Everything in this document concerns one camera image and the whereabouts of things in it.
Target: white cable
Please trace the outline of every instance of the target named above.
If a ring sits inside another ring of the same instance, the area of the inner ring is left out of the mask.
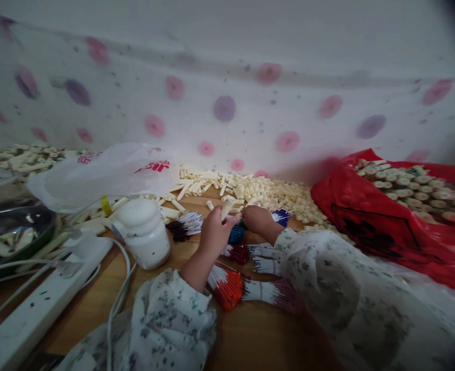
[[[63,252],[61,255],[59,255],[57,258],[55,258],[54,260],[48,260],[48,262],[50,264],[46,264],[44,265],[38,272],[36,272],[33,276],[30,277],[30,279],[28,281],[26,281],[25,283],[23,283],[15,292],[14,294],[12,294],[9,299],[7,299],[4,304],[1,305],[0,307],[0,312],[6,307],[9,305],[9,303],[11,303],[14,299],[16,299],[16,297],[21,294],[25,288],[27,288],[28,286],[30,286],[33,282],[36,281],[36,279],[38,277],[40,277],[42,274],[44,274],[47,270],[49,270],[50,268],[53,267],[53,264],[56,262],[56,261],[59,261],[61,260],[62,258],[64,258],[66,255],[68,255],[69,253],[68,252]],[[26,261],[18,261],[18,262],[13,262],[13,263],[21,263],[21,264],[24,264],[24,262]],[[13,264],[13,263],[7,263],[7,264],[3,264],[1,265],[1,267],[6,267],[8,264]]]
[[[33,270],[27,271],[27,272],[16,273],[16,274],[13,274],[11,276],[0,278],[0,282],[4,282],[4,281],[10,280],[12,278],[16,278],[16,277],[22,277],[22,276],[26,276],[26,275],[29,275],[29,274],[33,274],[33,273],[36,273],[38,271],[39,271],[39,269],[33,269]]]
[[[131,274],[134,272],[135,268],[136,268],[136,263],[133,265],[133,268],[131,268],[131,271],[126,276],[126,279],[124,280],[124,283],[121,286],[121,289],[119,290],[119,293],[117,294],[114,304],[112,305],[112,309],[110,310],[110,313],[109,313],[109,321],[107,322],[107,371],[112,371],[112,321],[114,320],[114,317],[115,317],[114,310],[116,308],[116,304],[117,304],[119,297],[121,296],[122,292],[124,291],[124,287],[129,286],[128,285],[129,278],[131,277]]]
[[[93,272],[93,274],[90,276],[90,278],[87,279],[87,281],[85,282],[85,284],[81,287],[80,291],[83,290],[83,288],[88,285],[90,282],[92,282],[95,277],[97,276],[97,274],[100,272],[100,268],[102,267],[101,264],[97,265],[97,268],[95,268],[95,271]]]
[[[125,248],[121,245],[121,243],[120,243],[118,240],[111,239],[111,238],[109,238],[109,239],[110,239],[111,241],[114,241],[114,243],[121,249],[121,252],[122,252],[123,255],[124,255],[124,259],[126,260],[126,275],[128,275],[129,272],[130,272],[130,270],[131,270],[131,263],[129,262],[129,255],[128,255],[128,253],[126,252]],[[127,291],[127,290],[128,290],[128,286],[129,286],[129,285],[127,285],[127,286],[124,288],[126,294],[127,294],[127,292],[128,292],[128,291]],[[119,301],[119,304],[117,305],[117,308],[116,308],[116,310],[115,310],[114,317],[115,317],[116,315],[118,315],[119,312],[121,311],[121,309],[123,308],[124,302],[126,301],[126,296],[127,296],[127,295],[124,295],[124,296],[121,297],[121,300]]]
[[[102,267],[101,264],[99,264],[97,266],[97,268],[95,269],[95,271],[93,272],[93,275],[86,281],[86,283],[81,287],[80,290],[82,290],[86,285],[88,285],[91,281],[93,281],[95,279],[95,277],[98,275],[98,273],[100,272],[100,268]],[[39,269],[32,269],[31,271],[27,271],[27,272],[21,272],[21,273],[16,273],[16,274],[13,274],[11,276],[7,276],[7,277],[4,277],[4,278],[0,278],[0,283],[1,282],[4,282],[4,281],[8,281],[10,279],[13,279],[13,278],[17,278],[17,277],[23,277],[23,276],[27,276],[29,274],[33,274],[33,273],[36,273],[38,272]]]
[[[54,265],[55,260],[47,260],[47,259],[29,259],[29,260],[18,260],[15,262],[10,262],[6,264],[0,265],[0,270],[4,268],[9,268],[10,266],[17,266],[17,265],[23,265],[26,263],[35,263],[35,264],[50,264]]]

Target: child's hand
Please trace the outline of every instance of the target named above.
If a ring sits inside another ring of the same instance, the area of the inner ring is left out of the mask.
[[[247,206],[243,208],[243,223],[248,229],[265,238],[272,246],[277,237],[285,228],[274,221],[272,214],[267,209],[259,206]]]
[[[243,208],[242,213],[243,223],[251,232],[259,235],[263,235],[264,232],[277,224],[274,222],[270,211],[259,206],[247,206]]]
[[[233,226],[239,222],[238,217],[221,221],[222,206],[217,206],[203,221],[199,250],[215,254],[217,258],[226,247]]]

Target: socket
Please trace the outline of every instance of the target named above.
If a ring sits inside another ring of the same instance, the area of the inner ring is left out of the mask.
[[[91,230],[64,244],[72,252],[65,262],[76,264],[57,268],[0,324],[0,371],[18,369],[112,245]]]

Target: table surface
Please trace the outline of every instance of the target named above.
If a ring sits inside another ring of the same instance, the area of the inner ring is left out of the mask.
[[[218,196],[218,190],[213,187],[201,197],[185,197],[180,203],[188,210],[198,211],[206,216],[209,212],[206,202],[209,199],[214,205],[223,204]],[[174,208],[169,203],[165,203],[164,206]],[[290,218],[289,227],[299,231],[303,229],[303,224],[295,218]],[[115,237],[110,231],[103,236]],[[136,269],[131,278],[124,308],[132,306],[136,291],[145,281],[156,277],[165,269],[181,268],[198,248],[199,238],[197,234],[182,243],[174,243],[171,239],[171,256],[163,266],[152,271]],[[245,234],[244,241],[264,242],[261,237],[250,232]],[[225,257],[221,257],[221,260],[255,280],[270,281],[277,278],[269,274],[253,273],[251,260],[244,266],[237,265]],[[110,309],[125,277],[124,257],[114,245],[103,259],[98,276],[73,298],[34,353],[65,355],[89,332],[107,322]],[[26,277],[22,277],[0,283],[0,305],[26,280]],[[25,295],[20,295],[0,314],[0,323],[30,292],[28,290]],[[309,315],[289,315],[258,301],[240,302],[232,311],[224,313],[215,298],[211,303],[218,314],[217,339],[209,355],[206,370],[340,368],[321,328]]]

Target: floral clothing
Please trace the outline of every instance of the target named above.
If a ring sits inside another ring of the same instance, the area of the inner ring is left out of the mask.
[[[455,319],[336,234],[287,228],[274,258],[347,369],[455,368]],[[113,322],[113,370],[202,370],[216,336],[210,299],[171,269],[144,283],[132,311]],[[58,370],[105,370],[106,330],[90,333]]]
[[[113,370],[202,370],[215,341],[217,313],[211,295],[190,287],[168,269],[145,282],[132,310],[112,323]],[[58,371],[107,368],[107,324],[92,331]]]
[[[335,233],[287,228],[274,248],[347,369],[455,369],[455,320]]]

